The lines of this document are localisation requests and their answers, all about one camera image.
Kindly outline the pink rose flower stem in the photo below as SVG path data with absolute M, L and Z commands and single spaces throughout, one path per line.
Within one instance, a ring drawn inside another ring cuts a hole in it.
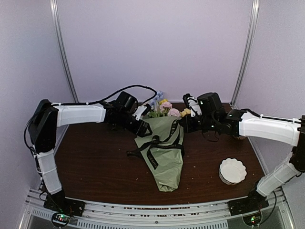
M 173 105 L 165 99 L 160 101 L 159 110 L 163 116 L 181 117 L 180 111 L 173 108 Z

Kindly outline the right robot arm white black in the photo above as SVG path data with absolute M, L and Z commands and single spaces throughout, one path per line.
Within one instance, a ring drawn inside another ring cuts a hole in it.
M 285 119 L 257 114 L 251 109 L 225 111 L 218 93 L 197 98 L 183 96 L 190 114 L 180 120 L 186 133 L 212 131 L 234 137 L 259 137 L 291 145 L 291 154 L 273 172 L 262 177 L 244 200 L 247 210 L 255 210 L 263 199 L 282 184 L 305 171 L 305 119 Z

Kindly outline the pale yellow flower stem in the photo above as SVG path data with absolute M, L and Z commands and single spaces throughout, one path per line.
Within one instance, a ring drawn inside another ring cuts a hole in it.
M 181 118 L 183 118 L 186 115 L 190 115 L 190 114 L 191 114 L 191 110 L 188 108 L 185 108 L 183 111 L 180 112 Z

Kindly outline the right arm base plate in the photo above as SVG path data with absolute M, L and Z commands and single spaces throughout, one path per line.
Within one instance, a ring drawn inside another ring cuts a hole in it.
M 254 200 L 251 198 L 241 198 L 227 202 L 231 216 L 246 214 L 249 212 L 260 211 L 269 206 L 267 200 Z

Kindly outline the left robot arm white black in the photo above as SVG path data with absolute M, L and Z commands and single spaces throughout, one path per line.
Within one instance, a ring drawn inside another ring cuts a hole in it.
M 30 142 L 24 143 L 36 161 L 46 192 L 51 195 L 49 202 L 58 212 L 64 212 L 69 204 L 60 195 L 63 194 L 63 187 L 55 155 L 71 125 L 107 123 L 119 125 L 140 137 L 152 133 L 150 125 L 142 119 L 151 110 L 149 101 L 140 104 L 126 90 L 124 87 L 94 102 L 56 103 L 42 99 L 27 122 L 23 138 L 30 139 Z

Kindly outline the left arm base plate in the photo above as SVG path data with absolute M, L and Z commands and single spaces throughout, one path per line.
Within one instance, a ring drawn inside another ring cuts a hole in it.
M 43 207 L 49 210 L 64 213 L 65 215 L 81 217 L 84 212 L 85 202 L 68 198 L 56 202 L 50 197 L 47 197 Z

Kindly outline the wrapping paper sheet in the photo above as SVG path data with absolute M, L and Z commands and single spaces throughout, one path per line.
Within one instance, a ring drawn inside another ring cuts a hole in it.
M 150 118 L 152 135 L 137 137 L 135 142 L 161 192 L 173 192 L 180 183 L 183 167 L 184 130 L 174 116 Z

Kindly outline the blue flower stem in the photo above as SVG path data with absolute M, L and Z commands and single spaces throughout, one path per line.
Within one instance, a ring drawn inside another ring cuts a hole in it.
M 163 92 L 157 91 L 156 96 L 150 101 L 151 111 L 148 113 L 150 118 L 161 117 L 160 102 L 164 99 Z

